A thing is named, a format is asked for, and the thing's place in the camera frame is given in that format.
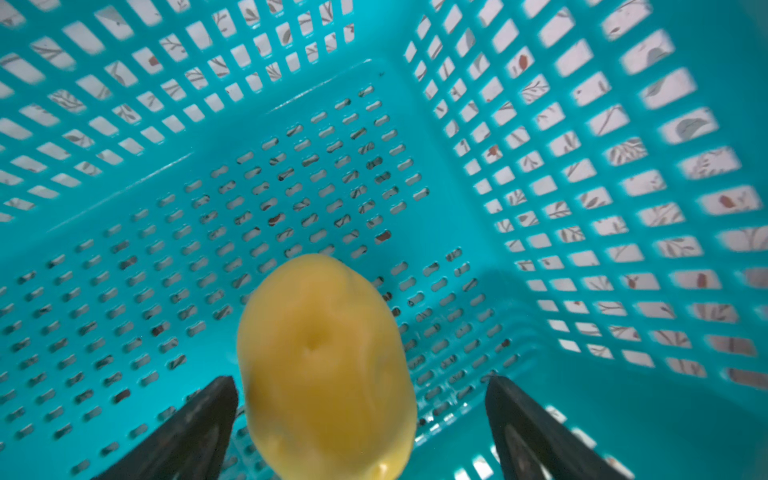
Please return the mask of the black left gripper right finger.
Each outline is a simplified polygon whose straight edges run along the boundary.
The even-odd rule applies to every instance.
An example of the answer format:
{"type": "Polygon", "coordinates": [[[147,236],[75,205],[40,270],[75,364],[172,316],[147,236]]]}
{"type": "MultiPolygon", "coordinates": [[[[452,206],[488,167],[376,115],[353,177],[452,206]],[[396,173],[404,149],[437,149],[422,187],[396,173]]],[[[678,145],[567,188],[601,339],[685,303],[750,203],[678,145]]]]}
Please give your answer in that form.
{"type": "Polygon", "coordinates": [[[506,479],[622,479],[512,380],[492,376],[485,410],[506,479]]]}

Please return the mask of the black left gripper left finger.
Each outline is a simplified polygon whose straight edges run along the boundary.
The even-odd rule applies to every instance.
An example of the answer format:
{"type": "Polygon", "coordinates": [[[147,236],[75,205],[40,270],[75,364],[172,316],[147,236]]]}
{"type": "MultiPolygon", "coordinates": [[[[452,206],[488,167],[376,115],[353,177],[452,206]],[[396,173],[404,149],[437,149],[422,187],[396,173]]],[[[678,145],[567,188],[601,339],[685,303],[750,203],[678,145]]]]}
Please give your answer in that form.
{"type": "Polygon", "coordinates": [[[231,376],[219,376],[100,479],[217,479],[238,407],[231,376]]]}

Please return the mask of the yellow green potato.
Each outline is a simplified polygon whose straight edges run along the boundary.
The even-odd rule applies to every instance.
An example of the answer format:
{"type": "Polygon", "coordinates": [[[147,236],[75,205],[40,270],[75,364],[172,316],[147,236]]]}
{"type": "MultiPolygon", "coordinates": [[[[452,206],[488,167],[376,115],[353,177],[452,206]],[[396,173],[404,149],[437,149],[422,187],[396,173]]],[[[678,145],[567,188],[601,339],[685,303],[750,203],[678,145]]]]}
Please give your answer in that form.
{"type": "Polygon", "coordinates": [[[376,288],[321,254],[252,293],[237,334],[250,437],[283,479],[396,479],[417,402],[396,321],[376,288]]]}

